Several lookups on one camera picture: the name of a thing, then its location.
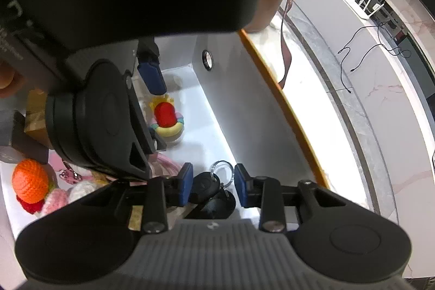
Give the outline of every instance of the marble floor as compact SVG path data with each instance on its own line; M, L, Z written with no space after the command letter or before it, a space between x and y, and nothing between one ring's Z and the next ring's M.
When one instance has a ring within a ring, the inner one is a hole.
M270 26L250 34L277 78L283 74L281 19L277 12ZM362 196L354 201L360 205L365 202L365 207L397 222L391 183L376 136L350 81L340 71L340 63L296 3L284 20L284 38L293 55L289 77L295 80L287 83L292 90L284 87L284 93L313 145L331 189L355 198L363 188L365 201ZM304 99L305 94L312 97L310 103ZM309 115L312 110L319 113L316 119Z

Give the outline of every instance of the metal screw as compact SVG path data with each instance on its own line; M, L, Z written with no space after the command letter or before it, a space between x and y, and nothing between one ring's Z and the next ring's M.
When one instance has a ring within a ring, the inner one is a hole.
M281 232L284 230L284 225L279 221L269 220L263 224L263 229L268 232Z
M144 231L146 233L161 233L164 230L164 225L157 221L150 221L145 224Z
M215 221L212 221L211 223L208 223L208 224L207 224L207 227L208 227L210 230L216 230L216 229L219 227L219 224L216 223Z
M131 81L130 76L127 76L127 78L125 78L125 83L127 84L127 88L131 89L131 85L133 84L133 82Z

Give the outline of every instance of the round hole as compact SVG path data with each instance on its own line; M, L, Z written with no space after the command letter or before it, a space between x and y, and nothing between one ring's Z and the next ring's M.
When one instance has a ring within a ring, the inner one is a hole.
M213 57L210 52L208 52L206 49L202 51L202 63L204 64L204 67L211 71L213 68Z

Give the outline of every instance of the pink yarn ball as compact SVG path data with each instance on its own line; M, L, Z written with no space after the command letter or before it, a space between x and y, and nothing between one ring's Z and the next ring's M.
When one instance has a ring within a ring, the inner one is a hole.
M48 215L68 204L68 193L60 188L53 189L45 199L41 216Z

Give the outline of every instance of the white yarn ball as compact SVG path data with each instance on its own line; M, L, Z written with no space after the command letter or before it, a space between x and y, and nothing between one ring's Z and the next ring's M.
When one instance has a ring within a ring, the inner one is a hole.
M71 189L70 195L68 197L68 203L73 203L77 199L80 199L97 189L98 186L94 182L81 181Z

